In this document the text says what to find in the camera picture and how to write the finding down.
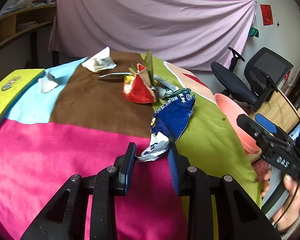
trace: metal screw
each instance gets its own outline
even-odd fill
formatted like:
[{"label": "metal screw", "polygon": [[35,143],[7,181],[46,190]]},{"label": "metal screw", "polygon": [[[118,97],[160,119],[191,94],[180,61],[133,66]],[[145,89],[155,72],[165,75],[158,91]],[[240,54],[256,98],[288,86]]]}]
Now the metal screw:
[{"label": "metal screw", "polygon": [[70,179],[71,179],[72,181],[77,181],[78,179],[80,179],[80,175],[79,175],[79,174],[73,174],[73,175],[70,177]]},{"label": "metal screw", "polygon": [[197,168],[194,167],[194,166],[189,166],[189,167],[188,167],[188,171],[189,171],[189,172],[196,172],[196,171],[197,171]]},{"label": "metal screw", "polygon": [[223,179],[227,182],[231,182],[232,181],[232,177],[230,175],[226,175],[223,177]]},{"label": "metal screw", "polygon": [[117,170],[117,167],[116,166],[109,166],[108,168],[107,168],[107,171],[108,172],[115,172]]}]

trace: crumpled paper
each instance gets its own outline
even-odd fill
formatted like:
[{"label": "crumpled paper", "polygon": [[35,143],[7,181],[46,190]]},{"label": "crumpled paper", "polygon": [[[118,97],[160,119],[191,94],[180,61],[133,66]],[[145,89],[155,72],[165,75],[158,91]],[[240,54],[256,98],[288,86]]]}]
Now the crumpled paper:
[{"label": "crumpled paper", "polygon": [[82,66],[94,73],[98,73],[105,69],[113,69],[116,67],[116,64],[110,58],[110,48],[106,47],[92,58],[83,62]]},{"label": "crumpled paper", "polygon": [[43,78],[39,78],[38,82],[40,93],[48,93],[58,86],[58,83],[55,82],[55,77],[50,74],[50,71],[47,71]]},{"label": "crumpled paper", "polygon": [[137,72],[134,73],[134,76],[126,76],[124,79],[123,95],[134,103],[153,103],[156,101],[156,97],[151,87],[147,68],[137,64]]}]

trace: light blue fabric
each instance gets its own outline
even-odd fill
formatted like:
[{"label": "light blue fabric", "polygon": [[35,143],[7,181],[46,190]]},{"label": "light blue fabric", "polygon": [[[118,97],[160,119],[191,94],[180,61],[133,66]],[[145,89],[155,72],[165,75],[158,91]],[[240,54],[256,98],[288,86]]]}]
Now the light blue fabric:
[{"label": "light blue fabric", "polygon": [[48,93],[40,93],[39,82],[26,90],[14,106],[7,112],[6,118],[24,124],[48,123],[59,93],[64,89],[77,66],[86,58],[46,69],[56,78],[59,84]]}]

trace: pink curtain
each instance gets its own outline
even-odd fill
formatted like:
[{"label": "pink curtain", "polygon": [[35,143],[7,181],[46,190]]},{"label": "pink curtain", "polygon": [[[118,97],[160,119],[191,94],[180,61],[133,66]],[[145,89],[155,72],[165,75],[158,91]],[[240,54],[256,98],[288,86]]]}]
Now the pink curtain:
[{"label": "pink curtain", "polygon": [[255,16],[255,0],[57,0],[50,50],[70,56],[145,53],[191,70],[229,67]]}]

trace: table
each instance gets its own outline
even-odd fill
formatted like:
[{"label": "table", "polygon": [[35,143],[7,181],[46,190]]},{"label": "table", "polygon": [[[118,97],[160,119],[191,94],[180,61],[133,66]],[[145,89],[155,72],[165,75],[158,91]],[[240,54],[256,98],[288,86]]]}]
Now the table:
[{"label": "table", "polygon": [[[297,111],[285,94],[279,90],[274,92],[269,102],[264,102],[261,108],[249,115],[255,120],[256,114],[262,114],[268,120],[281,127],[286,133],[290,133],[300,122],[300,109]],[[258,154],[248,154],[247,157],[253,163],[260,158]]]}]

